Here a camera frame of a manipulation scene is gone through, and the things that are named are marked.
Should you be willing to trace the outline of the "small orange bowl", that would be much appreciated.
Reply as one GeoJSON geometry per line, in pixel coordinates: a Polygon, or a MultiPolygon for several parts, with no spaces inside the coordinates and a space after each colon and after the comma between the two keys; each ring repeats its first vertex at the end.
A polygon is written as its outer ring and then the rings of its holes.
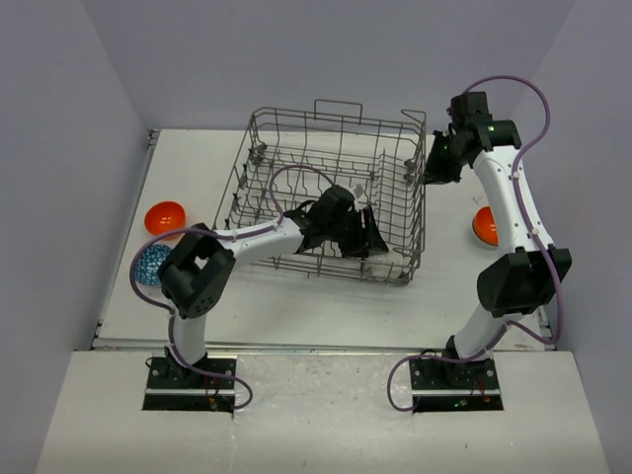
{"type": "Polygon", "coordinates": [[[481,207],[473,217],[472,228],[476,237],[485,244],[497,247],[499,237],[492,210],[489,206],[481,207]]]}

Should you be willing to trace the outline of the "grey wire dish rack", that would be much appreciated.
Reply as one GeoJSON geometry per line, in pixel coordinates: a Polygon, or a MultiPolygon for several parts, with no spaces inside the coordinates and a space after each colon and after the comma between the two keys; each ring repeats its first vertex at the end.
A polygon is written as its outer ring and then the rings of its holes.
{"type": "Polygon", "coordinates": [[[395,279],[371,275],[367,259],[343,258],[324,242],[302,255],[263,260],[265,267],[308,277],[345,277],[409,283],[426,243],[427,115],[405,109],[402,118],[366,116],[359,103],[315,100],[306,111],[263,107],[252,112],[233,159],[213,228],[261,224],[317,199],[331,184],[355,194],[357,208],[371,206],[390,252],[404,257],[395,279]]]}

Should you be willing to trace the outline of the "large orange bowl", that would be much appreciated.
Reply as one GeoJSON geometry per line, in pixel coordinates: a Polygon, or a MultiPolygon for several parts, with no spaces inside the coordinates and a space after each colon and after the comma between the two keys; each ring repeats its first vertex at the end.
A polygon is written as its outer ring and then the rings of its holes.
{"type": "Polygon", "coordinates": [[[161,201],[151,206],[144,216],[145,230],[152,236],[185,228],[187,214],[185,209],[172,200],[161,201]]]}

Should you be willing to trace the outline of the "red patterned white bowl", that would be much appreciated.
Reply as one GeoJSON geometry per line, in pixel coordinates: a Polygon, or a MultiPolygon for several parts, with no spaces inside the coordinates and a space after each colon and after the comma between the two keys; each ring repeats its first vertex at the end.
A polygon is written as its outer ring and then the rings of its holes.
{"type": "Polygon", "coordinates": [[[134,266],[134,280],[145,286],[159,285],[158,270],[171,251],[172,248],[164,244],[153,244],[147,247],[134,266]]]}

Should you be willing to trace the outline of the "small white bowl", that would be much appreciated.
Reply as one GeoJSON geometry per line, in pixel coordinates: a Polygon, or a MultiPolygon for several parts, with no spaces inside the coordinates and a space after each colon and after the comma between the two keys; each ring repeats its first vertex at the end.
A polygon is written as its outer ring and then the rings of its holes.
{"type": "Polygon", "coordinates": [[[371,275],[378,279],[399,278],[405,270],[404,257],[397,252],[373,255],[367,259],[371,275]]]}

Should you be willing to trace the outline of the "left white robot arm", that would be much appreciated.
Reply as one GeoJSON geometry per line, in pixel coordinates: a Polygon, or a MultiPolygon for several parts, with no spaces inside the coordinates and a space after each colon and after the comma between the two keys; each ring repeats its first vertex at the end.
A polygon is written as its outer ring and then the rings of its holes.
{"type": "Polygon", "coordinates": [[[330,215],[295,209],[279,220],[232,231],[212,231],[203,223],[188,229],[158,270],[174,313],[168,330],[172,378],[185,388],[203,381],[206,314],[219,302],[233,271],[267,258],[302,254],[326,241],[337,244],[345,258],[389,253],[369,206],[330,215]]]}

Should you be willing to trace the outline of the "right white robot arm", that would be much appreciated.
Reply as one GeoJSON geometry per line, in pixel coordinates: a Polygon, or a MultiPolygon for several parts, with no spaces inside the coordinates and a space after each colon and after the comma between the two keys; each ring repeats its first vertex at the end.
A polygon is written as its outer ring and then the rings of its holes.
{"type": "Polygon", "coordinates": [[[489,356],[510,327],[545,346],[549,338],[528,329],[521,319],[556,301],[564,305],[561,282],[572,264],[569,250],[557,247],[536,210],[523,171],[516,131],[503,131],[500,121],[435,131],[424,169],[426,184],[458,181],[464,166],[473,169],[488,203],[499,239],[499,258],[477,278],[479,304],[465,326],[446,344],[440,364],[442,380],[461,388],[476,374],[473,361],[489,356]]]}

